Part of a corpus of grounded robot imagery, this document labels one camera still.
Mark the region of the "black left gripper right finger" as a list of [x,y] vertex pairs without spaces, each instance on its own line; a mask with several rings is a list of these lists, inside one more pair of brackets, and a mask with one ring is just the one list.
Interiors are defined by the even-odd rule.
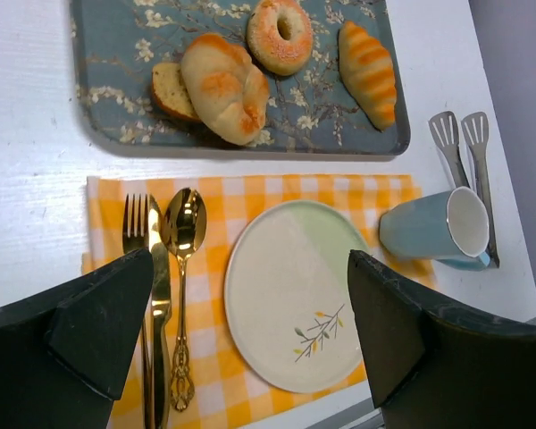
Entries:
[[536,428],[536,325],[470,307],[361,250],[348,291],[388,428]]

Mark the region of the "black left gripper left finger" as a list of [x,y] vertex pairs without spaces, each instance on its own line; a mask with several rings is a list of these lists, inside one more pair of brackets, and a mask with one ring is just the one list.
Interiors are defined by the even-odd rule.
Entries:
[[0,307],[0,428],[104,428],[154,278],[146,249]]

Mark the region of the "knotted bread roll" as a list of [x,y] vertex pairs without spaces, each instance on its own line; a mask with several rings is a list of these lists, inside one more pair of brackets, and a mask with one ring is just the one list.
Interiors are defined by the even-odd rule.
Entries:
[[205,33],[188,46],[180,68],[190,101],[212,132],[238,146],[258,137],[270,86],[244,47]]

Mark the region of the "sugared bagel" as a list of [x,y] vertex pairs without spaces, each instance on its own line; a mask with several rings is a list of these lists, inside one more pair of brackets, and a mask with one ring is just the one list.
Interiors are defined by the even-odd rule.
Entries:
[[280,76],[298,72],[313,49],[310,19],[297,1],[259,1],[247,24],[247,44],[256,60]]

